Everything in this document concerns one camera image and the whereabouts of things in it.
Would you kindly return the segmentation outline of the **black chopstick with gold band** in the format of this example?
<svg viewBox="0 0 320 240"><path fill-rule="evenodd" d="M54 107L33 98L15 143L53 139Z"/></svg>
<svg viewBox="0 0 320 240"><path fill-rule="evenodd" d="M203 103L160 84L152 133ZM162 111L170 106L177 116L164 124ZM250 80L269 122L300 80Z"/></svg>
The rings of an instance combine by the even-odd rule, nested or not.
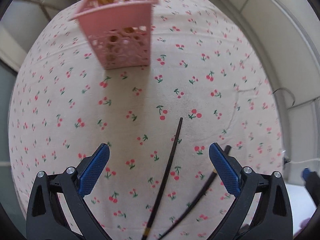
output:
<svg viewBox="0 0 320 240"><path fill-rule="evenodd" d="M151 211L150 217L149 217L148 222L146 224L146 227L145 227L145 230L143 232L141 240L146 240L148 238L148 235L150 233L152 225L153 225L153 223L155 221L157 212L159 210L159 206L161 204L163 193L164 193L164 190L165 190L168 178L169 178L169 173L170 173L170 170L171 170L171 166L172 166L172 163L173 163L173 160L174 160L176 148L177 148L177 145L178 145L178 139L179 139L180 132L181 132L182 122L183 122L183 118L180 117L179 123L178 123L178 127L177 127L177 131L176 131L175 138L174 138L174 142L173 142L173 145L172 145L172 148L171 148L171 151L170 151L169 159L168 159L168 162L167 162L164 174L163 174L162 182L161 182L161 185L159 187L159 191L157 193L157 197L156 197L153 209Z"/></svg>

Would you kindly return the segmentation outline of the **cherry print tablecloth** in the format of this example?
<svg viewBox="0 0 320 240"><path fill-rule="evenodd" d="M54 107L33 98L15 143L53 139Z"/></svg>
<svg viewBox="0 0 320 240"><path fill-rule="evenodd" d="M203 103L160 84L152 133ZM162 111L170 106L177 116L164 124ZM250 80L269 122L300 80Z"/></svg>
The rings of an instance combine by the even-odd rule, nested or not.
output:
<svg viewBox="0 0 320 240"><path fill-rule="evenodd" d="M11 97L9 149L26 211L40 170L63 172L101 143L110 159L85 198L113 239L141 239L181 129L149 239L206 239L233 202L213 171L211 143L231 146L257 173L283 169L276 103L264 69L238 26L208 0L160 0L148 67L104 70L78 24L58 13L29 50Z"/></svg>

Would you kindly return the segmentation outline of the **pink perforated utensil basket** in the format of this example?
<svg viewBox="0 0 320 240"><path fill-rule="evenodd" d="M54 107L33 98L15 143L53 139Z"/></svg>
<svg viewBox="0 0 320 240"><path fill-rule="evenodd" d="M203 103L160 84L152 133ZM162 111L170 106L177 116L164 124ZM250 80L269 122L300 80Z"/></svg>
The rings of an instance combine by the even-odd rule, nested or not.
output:
<svg viewBox="0 0 320 240"><path fill-rule="evenodd" d="M76 20L105 70L147 66L151 59L152 7L158 0L82 0Z"/></svg>

